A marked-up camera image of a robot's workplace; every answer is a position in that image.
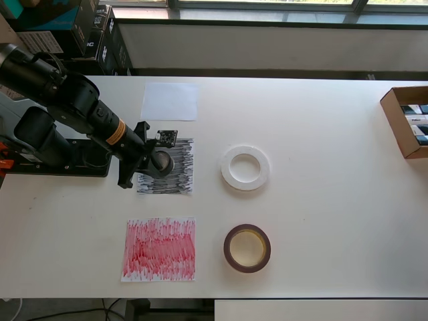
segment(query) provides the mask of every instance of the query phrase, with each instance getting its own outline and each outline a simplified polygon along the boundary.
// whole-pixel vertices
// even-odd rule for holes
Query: white tape roll
[[[260,164],[260,174],[254,181],[251,182],[238,181],[232,175],[230,168],[231,162],[236,156],[245,154],[251,155]],[[239,189],[241,191],[252,191],[254,189],[258,189],[264,183],[266,183],[269,177],[270,166],[267,159],[268,158],[265,156],[265,154],[262,151],[256,149],[256,147],[237,146],[229,150],[223,157],[223,160],[221,161],[221,174],[223,175],[227,184],[234,187],[235,189]]]

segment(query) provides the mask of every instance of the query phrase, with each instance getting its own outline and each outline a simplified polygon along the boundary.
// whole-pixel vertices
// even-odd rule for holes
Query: white paper
[[[147,83],[141,120],[196,120],[196,84]]]
[[[129,220],[122,282],[195,280],[195,233],[192,217]]]
[[[410,125],[428,125],[426,115],[405,115]]]

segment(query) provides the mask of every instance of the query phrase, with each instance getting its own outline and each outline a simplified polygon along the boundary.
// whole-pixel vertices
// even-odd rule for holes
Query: wall
[[[428,31],[121,25],[135,68],[428,71]]]

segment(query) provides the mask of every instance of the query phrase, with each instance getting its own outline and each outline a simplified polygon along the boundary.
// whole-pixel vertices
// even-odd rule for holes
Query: black box
[[[131,60],[119,26],[115,24],[113,9],[110,5],[99,5],[97,7],[92,29],[104,31],[107,40],[111,41],[113,54],[118,64],[115,73],[120,76],[129,76],[129,69],[132,69]]]
[[[113,32],[117,26],[114,24],[114,13],[111,5],[98,5],[95,12],[92,29],[104,31],[106,36],[113,40]]]
[[[132,69],[131,59],[129,58],[128,50],[118,27],[113,33],[113,54],[120,69]]]
[[[9,23],[31,53],[47,51],[60,58],[82,56],[98,1],[41,0]]]
[[[71,71],[93,76],[114,75],[119,69],[114,59],[112,44],[100,30],[91,32],[84,57],[64,60],[64,65]]]

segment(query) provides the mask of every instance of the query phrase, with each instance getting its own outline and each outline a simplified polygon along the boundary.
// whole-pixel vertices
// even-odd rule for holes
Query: blank white paper
[[[196,84],[147,83],[141,120],[196,120]]]

